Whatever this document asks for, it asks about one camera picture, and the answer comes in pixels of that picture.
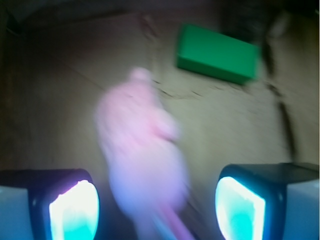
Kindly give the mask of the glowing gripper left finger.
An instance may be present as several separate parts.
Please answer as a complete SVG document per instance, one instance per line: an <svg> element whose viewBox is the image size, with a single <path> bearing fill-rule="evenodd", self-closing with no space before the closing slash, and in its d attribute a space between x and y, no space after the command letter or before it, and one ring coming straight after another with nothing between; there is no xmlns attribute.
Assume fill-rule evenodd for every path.
<svg viewBox="0 0 320 240"><path fill-rule="evenodd" d="M2 240L93 240L100 197L85 169L0 172Z"/></svg>

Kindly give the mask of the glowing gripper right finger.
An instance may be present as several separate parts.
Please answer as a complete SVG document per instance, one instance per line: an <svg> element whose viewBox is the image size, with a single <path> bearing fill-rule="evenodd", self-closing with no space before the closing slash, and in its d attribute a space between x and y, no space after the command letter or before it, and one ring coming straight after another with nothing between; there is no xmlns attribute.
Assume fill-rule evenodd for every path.
<svg viewBox="0 0 320 240"><path fill-rule="evenodd" d="M320 168L312 163L229 164L215 189L226 240L317 240Z"/></svg>

